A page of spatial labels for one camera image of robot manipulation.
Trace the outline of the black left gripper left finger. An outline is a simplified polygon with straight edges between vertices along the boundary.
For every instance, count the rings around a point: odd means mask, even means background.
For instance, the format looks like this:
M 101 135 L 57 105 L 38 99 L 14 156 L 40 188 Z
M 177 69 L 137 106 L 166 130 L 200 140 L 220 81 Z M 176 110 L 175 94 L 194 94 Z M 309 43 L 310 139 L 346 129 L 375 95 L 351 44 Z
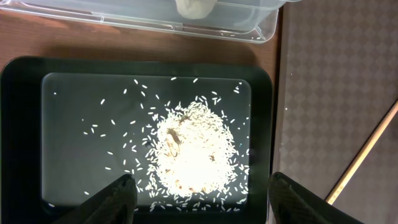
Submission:
M 132 224 L 136 206 L 136 182 L 124 174 L 54 224 Z

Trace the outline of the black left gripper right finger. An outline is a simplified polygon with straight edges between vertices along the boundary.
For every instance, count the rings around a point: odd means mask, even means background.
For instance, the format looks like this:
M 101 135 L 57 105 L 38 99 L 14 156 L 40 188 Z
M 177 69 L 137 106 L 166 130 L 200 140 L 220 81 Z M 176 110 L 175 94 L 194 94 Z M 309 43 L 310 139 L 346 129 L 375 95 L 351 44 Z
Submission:
M 269 177 L 268 196 L 277 224 L 362 224 L 281 172 Z

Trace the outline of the wooden chopstick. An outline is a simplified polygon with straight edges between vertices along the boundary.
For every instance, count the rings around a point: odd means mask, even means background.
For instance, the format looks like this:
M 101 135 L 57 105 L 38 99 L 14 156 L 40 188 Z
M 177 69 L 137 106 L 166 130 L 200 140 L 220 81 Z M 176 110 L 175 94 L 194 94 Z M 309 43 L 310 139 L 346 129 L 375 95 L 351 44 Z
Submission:
M 364 143 L 362 148 L 359 150 L 357 155 L 352 160 L 351 164 L 344 171 L 343 175 L 340 177 L 339 181 L 332 188 L 331 192 L 328 194 L 325 201 L 333 205 L 335 200 L 339 197 L 340 193 L 344 190 L 344 188 L 348 185 L 351 178 L 354 176 L 356 171 L 359 169 L 365 158 L 371 152 L 375 144 L 378 142 L 379 138 L 382 136 L 386 128 L 389 126 L 391 121 L 394 119 L 394 116 L 397 114 L 397 100 L 395 100 L 394 104 L 390 107 L 389 111 L 383 117 L 383 119 L 379 122 L 378 126 L 374 129 L 370 137 L 368 137 L 367 141 Z

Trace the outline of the rice leftovers pile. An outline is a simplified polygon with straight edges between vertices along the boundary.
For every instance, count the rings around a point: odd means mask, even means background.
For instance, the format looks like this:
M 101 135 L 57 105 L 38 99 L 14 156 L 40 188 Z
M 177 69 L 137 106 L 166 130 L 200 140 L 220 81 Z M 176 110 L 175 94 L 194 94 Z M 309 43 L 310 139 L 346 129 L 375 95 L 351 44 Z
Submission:
M 42 198 L 51 207 L 77 206 L 129 174 L 140 212 L 242 209 L 247 81 L 51 73 L 41 97 Z

